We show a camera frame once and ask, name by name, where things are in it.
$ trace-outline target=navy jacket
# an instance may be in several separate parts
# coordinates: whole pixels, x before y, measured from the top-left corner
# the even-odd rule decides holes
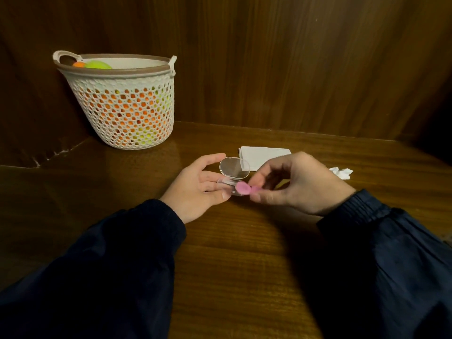
[[[355,307],[353,332],[337,338],[452,338],[447,245],[365,190],[318,226],[331,245],[341,243],[340,280]],[[185,236],[159,200],[103,219],[65,255],[0,293],[0,338],[166,338],[174,254]]]

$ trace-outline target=transparent lid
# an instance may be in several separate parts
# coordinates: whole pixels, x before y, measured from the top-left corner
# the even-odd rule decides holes
[[[241,158],[226,157],[220,162],[220,171],[224,176],[242,179],[250,174],[250,164]]]

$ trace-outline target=brown basket rim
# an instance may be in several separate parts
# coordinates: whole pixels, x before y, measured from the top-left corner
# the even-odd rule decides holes
[[[169,58],[161,56],[150,56],[150,55],[133,55],[133,54],[120,54],[120,53],[96,53],[96,54],[85,54],[80,55],[82,59],[95,59],[95,58],[144,58],[153,61],[162,61],[165,63],[169,62]],[[135,69],[84,69],[77,68],[71,65],[61,64],[57,60],[53,60],[55,65],[59,70],[76,73],[78,75],[99,75],[99,76],[117,76],[117,75],[133,75],[133,74],[144,74],[144,73],[156,73],[163,71],[171,71],[171,67],[168,64],[163,64],[159,66],[153,66],[149,68],[135,68]]]

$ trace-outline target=wooden table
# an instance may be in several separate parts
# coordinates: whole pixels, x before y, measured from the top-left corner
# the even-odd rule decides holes
[[[158,198],[197,157],[237,156],[242,145],[304,150],[328,167],[351,168],[355,188],[404,208],[437,235],[452,231],[452,168],[415,148],[177,122],[155,148],[122,151],[91,138],[38,169],[0,167],[0,287],[59,256],[94,222]],[[170,338],[321,338],[300,283],[308,272],[292,264],[294,250],[309,262],[324,247],[316,221],[233,197],[188,224]]]

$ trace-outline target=white tissue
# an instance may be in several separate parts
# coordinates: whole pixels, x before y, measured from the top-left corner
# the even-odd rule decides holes
[[[339,170],[337,167],[331,168],[330,171],[340,179],[350,179],[349,175],[353,172],[353,170],[350,170],[349,168]]]
[[[289,149],[275,147],[242,146],[239,157],[250,164],[250,171],[257,171],[267,160],[291,154]]]

